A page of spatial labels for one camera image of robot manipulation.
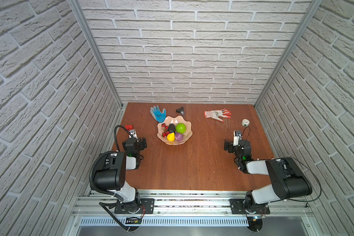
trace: wooden tabletop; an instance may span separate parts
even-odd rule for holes
[[[167,116],[176,117],[175,110],[184,107],[186,121],[191,122],[193,135],[184,144],[167,145],[157,137],[157,124],[150,107],[166,108]],[[205,118],[204,111],[231,111],[224,122]],[[270,184],[269,176],[243,174],[234,163],[235,154],[224,150],[224,139],[233,141],[233,131],[241,130],[241,121],[250,121],[248,141],[253,159],[274,157],[260,120],[252,105],[128,103],[121,124],[133,124],[138,137],[147,139],[147,148],[138,170],[126,171],[126,181],[137,189],[170,190],[228,190],[248,191]],[[118,142],[128,138],[124,130],[118,131]]]

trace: blue glove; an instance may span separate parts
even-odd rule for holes
[[[162,123],[164,122],[166,118],[166,109],[163,109],[163,112],[161,113],[159,106],[153,106],[151,107],[150,111],[151,115],[157,122]]]

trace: fruit bowl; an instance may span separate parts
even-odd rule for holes
[[[157,136],[166,144],[168,145],[179,145],[179,144],[183,144],[185,143],[190,136],[193,134],[193,132],[191,131],[191,122],[190,121],[185,121],[182,116],[177,116],[176,118],[167,116],[164,120],[164,122],[166,125],[170,125],[170,124],[174,124],[175,126],[177,126],[178,123],[183,123],[186,126],[186,131],[182,134],[183,135],[183,139],[181,141],[169,141],[168,139],[166,139],[166,137],[163,137],[163,132],[164,129],[161,127],[162,123],[159,123],[157,125]]]

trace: work glove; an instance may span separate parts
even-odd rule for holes
[[[205,117],[206,118],[213,118],[215,120],[220,120],[221,122],[224,122],[224,120],[220,119],[219,116],[229,119],[231,118],[231,112],[228,111],[226,108],[223,110],[217,110],[217,111],[205,111]]]
[[[163,112],[160,111],[159,106],[153,106],[151,107],[150,111],[151,115],[153,116],[153,118],[155,120],[157,120],[157,122],[162,123],[164,122],[165,118],[166,118],[166,109],[163,109]]]

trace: brick wall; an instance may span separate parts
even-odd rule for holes
[[[61,235],[116,112],[67,1],[0,0],[0,235]]]
[[[257,112],[275,155],[320,179],[310,207],[323,233],[354,235],[353,0],[323,1]]]
[[[79,0],[124,103],[254,104],[309,1]]]

